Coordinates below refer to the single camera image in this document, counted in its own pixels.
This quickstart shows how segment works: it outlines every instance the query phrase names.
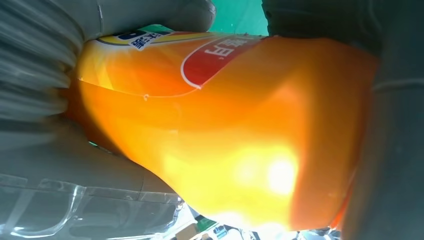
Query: gray plastic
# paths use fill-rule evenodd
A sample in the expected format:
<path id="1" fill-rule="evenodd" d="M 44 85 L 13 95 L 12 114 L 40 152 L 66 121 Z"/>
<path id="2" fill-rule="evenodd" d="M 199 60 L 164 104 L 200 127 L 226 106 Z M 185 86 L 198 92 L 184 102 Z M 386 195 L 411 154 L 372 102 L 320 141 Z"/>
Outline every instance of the gray plastic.
<path id="1" fill-rule="evenodd" d="M 175 193 L 136 192 L 0 174 L 0 236 L 5 239 L 119 239 L 160 236 L 179 217 Z"/>
<path id="2" fill-rule="evenodd" d="M 9 232 L 0 239 L 16 238 L 10 235 L 10 227 L 22 212 L 7 210 L 30 202 L 35 196 L 31 189 L 38 190 L 45 180 L 85 190 L 172 192 L 151 172 L 91 147 L 84 134 L 60 121 L 58 114 L 67 103 L 57 89 L 69 86 L 67 73 L 76 65 L 87 40 L 149 24 L 202 32 L 214 17 L 215 7 L 209 0 L 0 1 L 0 174 L 24 181 L 19 189 L 0 183 L 0 224 L 7 218 L 4 222 Z M 44 208 L 43 213 L 53 204 L 53 199 L 47 199 L 36 207 Z M 26 214 L 28 225 L 42 222 L 40 212 Z M 59 211 L 55 217 L 62 218 L 63 213 Z M 173 217 L 170 212 L 160 219 L 147 219 L 152 221 L 150 225 L 161 226 Z M 103 233 L 94 231 L 75 239 L 100 240 Z"/>

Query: red label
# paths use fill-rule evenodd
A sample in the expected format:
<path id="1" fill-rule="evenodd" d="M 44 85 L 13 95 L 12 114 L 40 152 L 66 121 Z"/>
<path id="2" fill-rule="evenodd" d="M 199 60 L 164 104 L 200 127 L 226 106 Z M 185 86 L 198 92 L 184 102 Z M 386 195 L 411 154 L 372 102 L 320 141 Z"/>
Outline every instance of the red label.
<path id="1" fill-rule="evenodd" d="M 181 75 L 195 88 L 202 86 L 238 55 L 261 41 L 260 36 L 232 35 L 208 42 L 188 55 L 181 65 Z"/>

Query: transparent plastic packaging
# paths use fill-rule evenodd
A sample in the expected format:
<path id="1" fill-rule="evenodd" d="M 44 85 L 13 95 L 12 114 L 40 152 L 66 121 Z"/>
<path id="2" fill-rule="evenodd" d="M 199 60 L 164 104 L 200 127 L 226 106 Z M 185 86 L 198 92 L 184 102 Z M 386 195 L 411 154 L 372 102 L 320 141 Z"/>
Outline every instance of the transparent plastic packaging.
<path id="1" fill-rule="evenodd" d="M 85 187 L 0 174 L 0 239 L 162 239 L 176 225 L 177 194 Z M 179 220 L 178 225 L 186 221 Z"/>

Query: orange plastic bottle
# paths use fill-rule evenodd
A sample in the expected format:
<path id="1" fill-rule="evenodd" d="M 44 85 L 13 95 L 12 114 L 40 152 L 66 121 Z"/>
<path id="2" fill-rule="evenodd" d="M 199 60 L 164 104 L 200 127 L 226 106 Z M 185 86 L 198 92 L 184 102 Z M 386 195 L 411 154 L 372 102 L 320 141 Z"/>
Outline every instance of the orange plastic bottle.
<path id="1" fill-rule="evenodd" d="M 66 114 L 205 216 L 316 229 L 346 201 L 376 65 L 329 39 L 138 30 L 87 43 Z"/>

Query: green background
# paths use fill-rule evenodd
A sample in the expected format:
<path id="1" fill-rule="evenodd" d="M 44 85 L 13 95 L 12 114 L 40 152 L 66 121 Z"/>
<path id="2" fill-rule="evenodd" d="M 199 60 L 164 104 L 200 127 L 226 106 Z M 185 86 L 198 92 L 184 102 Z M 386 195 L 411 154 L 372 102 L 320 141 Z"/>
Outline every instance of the green background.
<path id="1" fill-rule="evenodd" d="M 268 35 L 262 0 L 212 0 L 216 19 L 211 32 Z"/>

